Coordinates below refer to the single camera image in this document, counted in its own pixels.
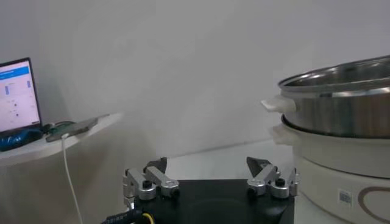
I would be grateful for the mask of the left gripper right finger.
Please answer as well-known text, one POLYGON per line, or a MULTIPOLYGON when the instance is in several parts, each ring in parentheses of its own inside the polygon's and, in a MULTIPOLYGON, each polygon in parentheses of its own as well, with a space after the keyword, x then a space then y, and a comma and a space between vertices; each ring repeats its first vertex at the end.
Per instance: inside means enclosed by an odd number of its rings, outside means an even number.
POLYGON ((252 178, 247 180, 247 194, 257 198, 267 192, 277 199, 296 197, 298 194, 299 173, 295 167, 280 170, 266 159, 246 158, 252 178))

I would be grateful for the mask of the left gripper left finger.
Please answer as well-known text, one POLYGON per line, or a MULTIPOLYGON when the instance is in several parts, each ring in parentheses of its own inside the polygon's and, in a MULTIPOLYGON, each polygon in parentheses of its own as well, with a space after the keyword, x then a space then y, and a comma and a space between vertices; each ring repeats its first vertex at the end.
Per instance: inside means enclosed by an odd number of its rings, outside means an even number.
POLYGON ((140 172, 137 169, 126 169, 122 179, 123 196, 126 201, 138 198, 142 201, 150 201, 157 194, 162 197, 179 198, 180 184, 166 176, 168 165, 167 157, 149 161, 140 172))

